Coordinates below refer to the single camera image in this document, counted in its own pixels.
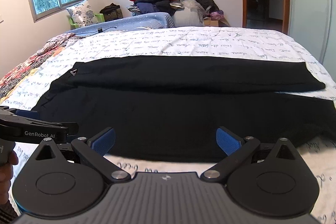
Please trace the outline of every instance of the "white quilt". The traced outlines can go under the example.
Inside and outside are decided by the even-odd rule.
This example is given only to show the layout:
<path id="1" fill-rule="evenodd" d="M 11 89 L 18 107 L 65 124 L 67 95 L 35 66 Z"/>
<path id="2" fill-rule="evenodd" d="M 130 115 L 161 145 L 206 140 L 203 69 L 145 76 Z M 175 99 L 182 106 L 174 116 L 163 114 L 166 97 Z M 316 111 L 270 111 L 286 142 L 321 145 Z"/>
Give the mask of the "white quilt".
<path id="1" fill-rule="evenodd" d="M 2 103 L 13 108 L 30 110 L 50 86 L 50 83 L 71 69 L 75 62 L 134 55 L 217 56 L 255 60 L 306 62 L 308 70 L 326 84 L 320 91 L 294 93 L 336 102 L 336 84 L 325 68 L 292 38 L 271 30 L 218 27 L 181 27 L 171 29 L 113 31 L 84 38 L 68 45 L 59 55 L 45 62 L 33 76 L 25 79 Z M 19 173 L 35 146 L 18 144 L 22 164 Z M 312 214 L 322 223 L 336 223 L 336 143 L 317 138 L 299 152 L 320 184 L 320 196 Z M 108 156 L 130 173 L 135 170 L 178 172 L 196 170 L 199 174 L 211 164 L 176 164 L 135 161 Z"/>

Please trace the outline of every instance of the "chair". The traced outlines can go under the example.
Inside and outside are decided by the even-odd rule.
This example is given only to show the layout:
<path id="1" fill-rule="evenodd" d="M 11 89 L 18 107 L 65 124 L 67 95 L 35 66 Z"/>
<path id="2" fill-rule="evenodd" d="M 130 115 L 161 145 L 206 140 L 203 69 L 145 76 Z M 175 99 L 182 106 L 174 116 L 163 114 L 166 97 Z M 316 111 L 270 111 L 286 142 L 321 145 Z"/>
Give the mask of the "chair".
<path id="1" fill-rule="evenodd" d="M 103 14 L 94 14 L 97 19 L 98 19 L 98 23 L 102 23 L 102 22 L 105 22 L 105 19 L 104 19 L 104 15 Z M 74 21 L 72 20 L 72 18 L 70 17 L 69 18 L 69 23 L 71 25 L 71 29 L 74 30 L 74 29 L 78 29 L 79 26 L 77 23 L 74 23 Z"/>

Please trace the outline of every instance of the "plastic bag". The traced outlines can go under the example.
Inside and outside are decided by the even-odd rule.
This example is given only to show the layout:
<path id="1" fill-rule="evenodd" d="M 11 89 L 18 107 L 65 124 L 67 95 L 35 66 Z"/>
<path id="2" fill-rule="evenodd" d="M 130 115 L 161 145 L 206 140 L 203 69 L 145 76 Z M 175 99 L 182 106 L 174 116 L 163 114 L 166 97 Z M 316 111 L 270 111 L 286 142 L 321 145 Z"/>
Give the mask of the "plastic bag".
<path id="1" fill-rule="evenodd" d="M 190 9 L 192 12 L 197 12 L 199 21 L 203 22 L 203 16 L 206 15 L 204 8 L 196 0 L 182 0 L 184 7 Z"/>
<path id="2" fill-rule="evenodd" d="M 224 18 L 224 12 L 222 10 L 218 10 L 216 12 L 212 12 L 210 14 L 211 20 L 225 20 Z"/>

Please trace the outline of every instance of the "metal screw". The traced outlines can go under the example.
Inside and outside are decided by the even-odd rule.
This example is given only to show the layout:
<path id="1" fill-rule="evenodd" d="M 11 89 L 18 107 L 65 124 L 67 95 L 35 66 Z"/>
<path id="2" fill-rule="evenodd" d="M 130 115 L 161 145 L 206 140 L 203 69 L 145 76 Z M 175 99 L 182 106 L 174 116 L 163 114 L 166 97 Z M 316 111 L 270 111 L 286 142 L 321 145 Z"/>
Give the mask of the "metal screw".
<path id="1" fill-rule="evenodd" d="M 111 174 L 111 176 L 114 179 L 125 179 L 128 176 L 128 173 L 123 170 L 119 170 L 119 171 L 114 171 Z"/>
<path id="2" fill-rule="evenodd" d="M 219 173 L 216 170 L 207 170 L 204 172 L 204 176 L 208 179 L 216 179 L 221 175 L 221 173 Z"/>

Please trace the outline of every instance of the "blue gripper pad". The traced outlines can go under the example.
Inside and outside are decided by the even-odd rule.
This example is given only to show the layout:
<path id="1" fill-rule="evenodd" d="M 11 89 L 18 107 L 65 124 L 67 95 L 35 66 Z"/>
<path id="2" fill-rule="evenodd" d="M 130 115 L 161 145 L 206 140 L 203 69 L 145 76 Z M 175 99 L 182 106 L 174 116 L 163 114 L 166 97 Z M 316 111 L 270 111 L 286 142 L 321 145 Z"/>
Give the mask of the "blue gripper pad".
<path id="1" fill-rule="evenodd" d="M 233 152 L 235 152 L 236 150 L 238 150 L 239 148 L 241 148 L 241 146 L 242 146 L 241 140 L 242 139 L 240 137 L 238 137 L 238 136 L 237 136 L 237 138 L 238 138 L 238 140 L 235 139 L 233 136 L 231 136 L 231 134 L 229 134 L 228 132 L 224 131 L 221 128 L 217 129 L 217 132 L 216 132 L 216 142 L 217 142 L 218 146 L 228 156 L 230 156 Z"/>
<path id="2" fill-rule="evenodd" d="M 116 141 L 116 133 L 113 128 L 106 128 L 87 142 L 94 151 L 99 155 L 104 156 L 113 146 Z"/>
<path id="3" fill-rule="evenodd" d="M 40 119 L 40 114 L 37 111 L 18 109 L 15 112 L 15 115 L 22 116 L 22 117 L 25 117 L 25 118 L 35 119 L 35 120 Z"/>

